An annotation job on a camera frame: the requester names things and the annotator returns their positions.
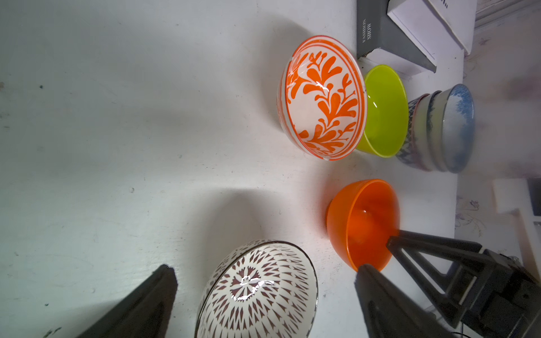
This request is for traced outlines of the lime green bowl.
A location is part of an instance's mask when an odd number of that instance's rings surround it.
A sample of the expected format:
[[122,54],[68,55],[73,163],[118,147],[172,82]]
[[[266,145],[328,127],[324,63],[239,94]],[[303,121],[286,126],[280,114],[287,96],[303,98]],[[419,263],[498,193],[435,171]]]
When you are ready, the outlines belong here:
[[356,149],[381,158],[395,156],[407,136],[409,107],[400,76],[379,65],[365,77],[368,114],[363,136]]

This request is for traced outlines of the plain orange bowl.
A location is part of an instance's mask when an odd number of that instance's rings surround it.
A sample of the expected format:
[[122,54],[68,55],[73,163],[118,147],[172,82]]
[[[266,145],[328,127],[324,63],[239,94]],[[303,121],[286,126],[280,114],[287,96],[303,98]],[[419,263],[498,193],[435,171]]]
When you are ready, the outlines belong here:
[[369,264],[382,271],[392,257],[387,241],[400,230],[397,195],[384,180],[348,184],[330,202],[325,224],[333,249],[349,267]]

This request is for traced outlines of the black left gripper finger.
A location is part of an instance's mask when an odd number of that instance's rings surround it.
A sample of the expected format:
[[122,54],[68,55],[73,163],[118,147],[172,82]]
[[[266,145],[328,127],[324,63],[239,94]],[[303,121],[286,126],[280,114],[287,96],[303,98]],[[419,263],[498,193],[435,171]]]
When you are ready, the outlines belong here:
[[159,266],[80,337],[165,337],[176,298],[175,271]]

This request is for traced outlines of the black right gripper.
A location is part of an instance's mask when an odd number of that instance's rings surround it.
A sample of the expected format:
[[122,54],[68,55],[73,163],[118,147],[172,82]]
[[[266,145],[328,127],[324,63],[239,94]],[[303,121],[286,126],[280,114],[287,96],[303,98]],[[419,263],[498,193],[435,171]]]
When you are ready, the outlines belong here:
[[[540,283],[509,257],[483,252],[495,267],[464,314],[465,274],[459,262],[483,262],[479,243],[400,230],[387,248],[453,328],[462,319],[483,337],[540,336]],[[452,264],[441,273],[427,256]],[[354,285],[369,337],[453,336],[373,266],[358,267]]]

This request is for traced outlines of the red patterned bowl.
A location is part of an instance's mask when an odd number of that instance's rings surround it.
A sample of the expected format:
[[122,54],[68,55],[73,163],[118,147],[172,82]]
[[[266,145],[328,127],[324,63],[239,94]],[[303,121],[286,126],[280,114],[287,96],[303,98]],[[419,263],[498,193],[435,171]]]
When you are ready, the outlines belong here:
[[422,99],[427,97],[428,94],[423,94],[420,97],[410,101],[408,103],[408,109],[409,109],[409,121],[408,121],[408,127],[407,127],[407,135],[404,139],[404,143],[401,147],[401,149],[396,154],[396,157],[405,165],[426,171],[425,166],[421,163],[421,159],[418,155],[418,152],[416,150],[415,146],[415,137],[414,137],[414,116],[415,112],[418,108],[418,105]]

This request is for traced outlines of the dark rimmed blue floral bowl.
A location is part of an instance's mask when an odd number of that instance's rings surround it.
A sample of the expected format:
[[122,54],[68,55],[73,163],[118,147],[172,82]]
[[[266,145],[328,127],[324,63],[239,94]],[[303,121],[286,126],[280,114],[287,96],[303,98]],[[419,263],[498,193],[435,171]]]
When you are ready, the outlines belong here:
[[475,134],[475,106],[468,87],[456,84],[436,92],[427,114],[427,137],[436,169],[462,172],[471,157]]

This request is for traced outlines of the brown white patterned bowl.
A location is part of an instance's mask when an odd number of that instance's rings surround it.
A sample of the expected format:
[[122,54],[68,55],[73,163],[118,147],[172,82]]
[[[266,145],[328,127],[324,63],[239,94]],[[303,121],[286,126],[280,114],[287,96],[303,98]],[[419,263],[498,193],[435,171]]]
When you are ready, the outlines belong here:
[[198,308],[195,337],[308,337],[318,307],[316,269],[299,246],[248,242],[214,270]]

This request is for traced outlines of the orange floral white bowl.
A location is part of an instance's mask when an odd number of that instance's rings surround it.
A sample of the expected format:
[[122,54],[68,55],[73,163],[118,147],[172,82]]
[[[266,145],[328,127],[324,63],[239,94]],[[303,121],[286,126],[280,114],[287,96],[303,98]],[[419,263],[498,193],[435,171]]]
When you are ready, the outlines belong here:
[[325,35],[308,38],[294,51],[276,106],[290,141],[326,161],[349,156],[367,125],[368,96],[359,65],[345,45]]

